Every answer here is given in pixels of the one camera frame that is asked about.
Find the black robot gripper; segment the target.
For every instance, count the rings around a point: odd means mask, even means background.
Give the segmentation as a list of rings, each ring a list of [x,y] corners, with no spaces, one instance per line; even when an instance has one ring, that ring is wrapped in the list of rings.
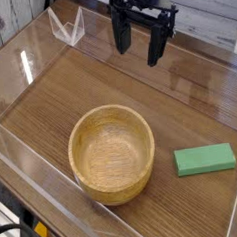
[[[178,8],[169,0],[109,0],[112,7],[144,15],[144,10],[159,10],[168,17],[168,28],[170,36],[174,34],[176,13]],[[115,46],[120,54],[124,54],[131,44],[131,24],[124,12],[111,8],[112,29],[114,33]],[[154,67],[162,57],[168,38],[168,31],[161,24],[155,24],[150,29],[148,65]]]

